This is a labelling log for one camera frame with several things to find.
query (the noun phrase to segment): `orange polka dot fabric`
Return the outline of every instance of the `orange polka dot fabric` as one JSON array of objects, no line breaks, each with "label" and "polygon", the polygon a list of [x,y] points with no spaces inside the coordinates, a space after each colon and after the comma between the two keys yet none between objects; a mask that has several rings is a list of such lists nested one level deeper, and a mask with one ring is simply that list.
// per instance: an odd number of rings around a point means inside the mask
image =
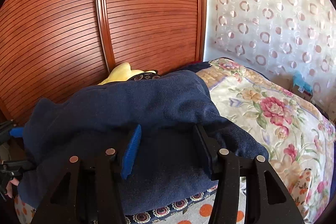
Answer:
[{"label": "orange polka dot fabric", "polygon": [[17,195],[14,199],[15,211],[17,214],[17,218],[19,219],[21,224],[30,224],[33,216],[35,214],[35,209],[30,205],[24,203],[20,196]]},{"label": "orange polka dot fabric", "polygon": [[[165,220],[165,224],[199,224],[209,221],[213,203],[215,200],[217,186],[208,189],[184,200],[173,202],[168,206],[125,216],[127,224],[156,223]],[[240,190],[239,211],[237,212],[237,224],[243,224],[245,218],[245,195]],[[20,196],[15,197],[15,209],[21,224],[30,224],[34,217],[35,210],[28,204],[22,202]]]},{"label": "orange polka dot fabric", "polygon": [[212,205],[211,204],[204,204],[199,209],[199,214],[203,217],[207,217],[211,215]]}]

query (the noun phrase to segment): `metal rivet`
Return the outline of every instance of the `metal rivet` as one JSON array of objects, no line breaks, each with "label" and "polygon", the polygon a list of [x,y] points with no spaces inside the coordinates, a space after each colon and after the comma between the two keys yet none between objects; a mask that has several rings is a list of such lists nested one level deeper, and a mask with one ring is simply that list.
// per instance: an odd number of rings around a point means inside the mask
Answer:
[{"label": "metal rivet", "polygon": [[227,150],[227,149],[225,149],[225,148],[221,148],[221,149],[219,150],[219,153],[221,153],[222,155],[227,155],[227,154],[229,154],[229,150]]},{"label": "metal rivet", "polygon": [[72,156],[71,158],[70,158],[70,162],[71,163],[75,163],[75,162],[77,162],[78,161],[78,157],[77,156]]},{"label": "metal rivet", "polygon": [[105,153],[106,153],[107,155],[113,155],[115,152],[116,152],[116,151],[115,151],[115,149],[113,149],[113,148],[109,148],[109,149],[107,149],[107,150],[105,151]]},{"label": "metal rivet", "polygon": [[262,155],[258,155],[258,156],[257,156],[257,160],[260,161],[260,162],[264,162],[266,159],[265,159],[264,156],[262,156]]}]

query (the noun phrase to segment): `floral bedspread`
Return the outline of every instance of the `floral bedspread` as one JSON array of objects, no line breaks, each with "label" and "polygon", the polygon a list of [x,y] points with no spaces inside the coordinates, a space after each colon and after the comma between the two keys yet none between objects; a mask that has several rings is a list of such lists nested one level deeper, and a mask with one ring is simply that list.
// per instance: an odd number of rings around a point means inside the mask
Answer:
[{"label": "floral bedspread", "polygon": [[221,116],[264,145],[306,223],[329,202],[335,128],[309,102],[229,59],[197,73]]}]

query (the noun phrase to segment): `sheer curtain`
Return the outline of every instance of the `sheer curtain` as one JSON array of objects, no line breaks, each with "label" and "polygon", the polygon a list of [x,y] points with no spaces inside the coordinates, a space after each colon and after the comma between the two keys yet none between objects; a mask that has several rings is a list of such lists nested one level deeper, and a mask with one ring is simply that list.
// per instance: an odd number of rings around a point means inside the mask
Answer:
[{"label": "sheer curtain", "polygon": [[209,0],[205,59],[226,56],[289,87],[298,70],[325,110],[336,95],[330,0]]}]

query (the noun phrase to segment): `finger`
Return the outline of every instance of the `finger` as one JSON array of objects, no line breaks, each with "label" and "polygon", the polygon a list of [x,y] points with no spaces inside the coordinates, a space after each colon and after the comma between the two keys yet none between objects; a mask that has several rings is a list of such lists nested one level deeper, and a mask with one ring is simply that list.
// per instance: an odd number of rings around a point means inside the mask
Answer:
[{"label": "finger", "polygon": [[12,184],[18,186],[19,185],[19,181],[17,180],[17,178],[13,178],[11,181],[10,181]]},{"label": "finger", "polygon": [[7,186],[6,186],[6,190],[7,190],[7,196],[9,196],[10,198],[13,197],[13,190],[12,190],[12,184],[10,182],[8,182]]}]

